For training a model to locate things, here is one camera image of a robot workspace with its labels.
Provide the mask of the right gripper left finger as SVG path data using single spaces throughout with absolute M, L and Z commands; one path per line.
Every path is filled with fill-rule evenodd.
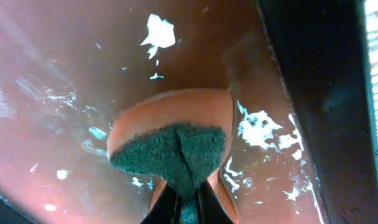
M 166 185 L 141 224 L 175 224 L 178 222 L 177 208 L 178 195 L 173 188 Z

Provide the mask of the orange sponge with dark scourer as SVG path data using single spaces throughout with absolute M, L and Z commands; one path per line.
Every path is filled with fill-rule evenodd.
M 197 193 L 207 181 L 237 223 L 238 214 L 219 177 L 231 148 L 234 115 L 229 90 L 187 89 L 153 96 L 114 120 L 108 160 L 128 174 L 158 178 L 149 212 L 169 185 L 178 195 L 176 223 L 200 223 Z

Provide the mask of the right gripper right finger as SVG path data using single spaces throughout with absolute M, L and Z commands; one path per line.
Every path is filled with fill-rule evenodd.
M 201 224 L 233 224 L 224 211 L 216 194 L 207 181 L 204 181 L 197 193 L 198 213 Z

